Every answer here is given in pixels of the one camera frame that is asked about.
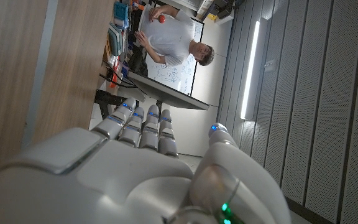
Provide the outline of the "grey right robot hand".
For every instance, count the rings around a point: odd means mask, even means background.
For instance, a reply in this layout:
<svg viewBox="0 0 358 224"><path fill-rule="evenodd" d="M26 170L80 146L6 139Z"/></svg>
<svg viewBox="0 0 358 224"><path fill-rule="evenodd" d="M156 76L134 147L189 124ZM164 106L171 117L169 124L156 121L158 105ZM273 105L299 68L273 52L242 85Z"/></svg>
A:
<svg viewBox="0 0 358 224"><path fill-rule="evenodd" d="M0 168L0 223L290 223L272 176L215 123L192 171L169 110L124 101L96 127L71 128Z"/></svg>

